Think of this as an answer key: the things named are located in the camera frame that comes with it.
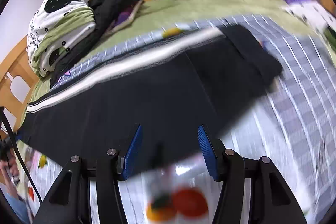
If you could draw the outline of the black pants with white stripe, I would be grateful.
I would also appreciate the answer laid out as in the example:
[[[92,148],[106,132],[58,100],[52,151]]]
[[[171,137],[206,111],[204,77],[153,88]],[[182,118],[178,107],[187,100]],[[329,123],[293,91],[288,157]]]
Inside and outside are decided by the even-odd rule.
[[[204,125],[219,137],[282,72],[241,25],[209,27],[105,61],[27,106],[22,141],[59,165],[73,155],[93,167],[123,150],[138,127],[135,172],[198,150]]]

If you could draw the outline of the grey white checked sheet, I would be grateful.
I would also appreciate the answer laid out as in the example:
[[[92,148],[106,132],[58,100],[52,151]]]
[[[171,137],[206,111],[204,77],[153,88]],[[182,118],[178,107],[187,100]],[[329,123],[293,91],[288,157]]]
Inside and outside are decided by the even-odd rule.
[[[315,36],[296,36],[282,29],[272,18],[263,15],[237,15],[173,27],[197,30],[216,25],[241,24],[265,43],[284,70],[275,90],[256,101],[221,133],[224,145],[240,155],[258,159],[269,156],[294,193],[307,223],[319,223],[335,206],[335,66],[324,42]],[[143,46],[163,38],[163,31],[154,30],[135,36],[115,46],[85,57],[80,65],[65,76],[60,84],[80,73],[93,62],[105,61],[107,54],[117,56],[121,49]],[[214,182],[206,170],[200,153],[166,169],[157,169],[121,182],[121,198],[129,223],[150,223],[145,219],[145,203],[157,194],[154,180],[169,174],[170,188],[189,186],[200,189],[209,202],[209,213],[196,223],[210,223],[215,213],[222,182]]]

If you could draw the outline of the folded white green quilt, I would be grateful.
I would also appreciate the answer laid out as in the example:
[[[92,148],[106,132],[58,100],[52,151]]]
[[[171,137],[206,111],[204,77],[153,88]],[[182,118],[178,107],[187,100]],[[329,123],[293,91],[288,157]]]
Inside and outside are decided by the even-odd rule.
[[[44,0],[29,23],[27,54],[34,73],[44,78],[79,42],[96,20],[89,0]]]

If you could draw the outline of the white black-dotted pillow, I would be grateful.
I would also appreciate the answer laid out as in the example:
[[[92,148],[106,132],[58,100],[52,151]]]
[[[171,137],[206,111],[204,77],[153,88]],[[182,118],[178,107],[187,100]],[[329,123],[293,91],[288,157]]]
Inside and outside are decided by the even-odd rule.
[[[335,17],[316,1],[291,3],[281,7],[310,26],[335,52]]]

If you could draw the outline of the purple cushion with beige edge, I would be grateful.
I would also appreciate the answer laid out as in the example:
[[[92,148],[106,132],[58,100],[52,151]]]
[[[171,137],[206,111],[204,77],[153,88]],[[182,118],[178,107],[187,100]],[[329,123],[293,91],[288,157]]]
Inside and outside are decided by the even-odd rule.
[[[106,31],[103,34],[103,38],[115,34],[116,32],[119,32],[120,30],[126,28],[130,24],[133,23],[135,16],[137,15],[139,9],[143,5],[145,1],[141,0],[137,2],[135,5],[131,5],[130,7],[126,8],[124,11],[120,13],[120,15],[115,19],[109,27],[106,29]]]

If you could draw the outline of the green bed blanket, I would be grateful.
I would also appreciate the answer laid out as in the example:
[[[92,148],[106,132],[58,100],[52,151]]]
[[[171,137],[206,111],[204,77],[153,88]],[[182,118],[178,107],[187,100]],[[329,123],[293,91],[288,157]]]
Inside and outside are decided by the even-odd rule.
[[[154,30],[164,29],[163,38],[156,41],[156,42],[159,42],[161,40],[176,37],[184,32],[197,31],[197,30],[204,29],[204,28],[200,28],[197,30],[195,29],[185,30],[184,28],[181,28],[181,27],[173,27],[177,23],[191,23],[197,20],[204,20],[204,19],[210,20],[210,19],[226,18],[226,17],[231,17],[231,16],[237,16],[237,15],[268,16],[272,18],[272,20],[276,22],[282,29],[286,30],[290,34],[294,34],[296,36],[310,35],[310,36],[315,36],[317,38],[320,38],[310,26],[306,25],[303,21],[296,18],[295,16],[292,16],[288,14],[286,11],[282,10],[281,9],[282,6],[286,6],[285,2],[282,0],[155,0],[155,1],[146,2],[141,6],[137,15],[135,16],[134,22],[130,26],[120,30],[119,32],[116,32],[115,34],[109,35],[105,38],[101,37],[98,43],[93,47],[93,49],[86,56],[84,56],[80,61],[85,61],[84,60],[85,57],[89,57],[89,58],[92,57],[90,53],[95,55],[95,53],[97,54],[99,50],[104,51],[102,46],[108,46],[108,49],[106,50],[111,50],[110,46],[113,47],[116,44],[121,43],[122,41],[125,41],[125,39],[128,40],[135,36],[147,34],[148,32],[152,32]],[[233,25],[241,25],[241,24],[235,23],[235,24],[229,24],[228,26],[233,26]],[[216,25],[210,25],[210,27],[222,28],[222,27],[227,27],[227,26],[222,25],[221,27],[219,27]],[[256,40],[262,45],[264,50],[266,50],[265,43],[261,42],[260,39],[256,39]],[[132,50],[139,49],[140,47],[142,46],[135,46],[135,47],[131,46],[130,51],[126,51],[126,49],[122,47],[123,49],[121,49],[121,53],[119,54],[117,53],[116,54],[117,56],[113,57],[107,54],[108,57],[105,57],[105,61],[113,60],[115,58],[120,57],[121,55],[125,53],[131,52]],[[96,62],[93,62],[93,67],[91,68],[89,68],[89,65],[87,65],[86,68],[84,68],[84,70],[82,71],[82,73],[80,73],[80,75],[83,75],[90,69],[94,68],[96,65],[99,65],[105,62],[104,60],[98,61],[98,62],[97,61],[98,60],[96,60]],[[60,77],[60,79],[58,80],[56,84],[60,84],[60,80],[65,80],[65,76],[71,76],[70,72],[72,71],[72,69],[75,69],[75,65],[71,69],[66,71],[66,73],[64,73],[64,75]],[[266,90],[266,93],[263,96],[255,99],[249,107],[251,107],[256,101],[266,96],[268,92],[272,92],[275,90],[276,81],[282,76],[283,70],[284,68],[282,66],[281,74],[274,79],[270,87]],[[27,104],[27,106],[31,102],[38,100],[39,98],[41,98],[48,92],[53,91],[56,88],[59,88],[69,83],[72,79],[68,80],[66,83],[63,83],[58,87],[56,87],[56,84],[54,86],[50,86],[50,80],[46,80],[46,81],[40,80],[37,83],[36,85],[37,89],[32,94],[31,100]],[[23,114],[22,124],[26,117],[27,106]]]

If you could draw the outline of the black jacket on bed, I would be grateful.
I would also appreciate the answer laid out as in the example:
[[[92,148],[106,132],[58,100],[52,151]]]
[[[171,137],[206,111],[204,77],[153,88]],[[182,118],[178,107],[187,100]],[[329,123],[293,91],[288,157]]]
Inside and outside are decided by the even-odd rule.
[[[56,64],[51,73],[50,86],[54,86],[66,71],[91,51],[121,12],[139,1],[142,0],[90,0],[89,7],[93,9],[96,27]]]

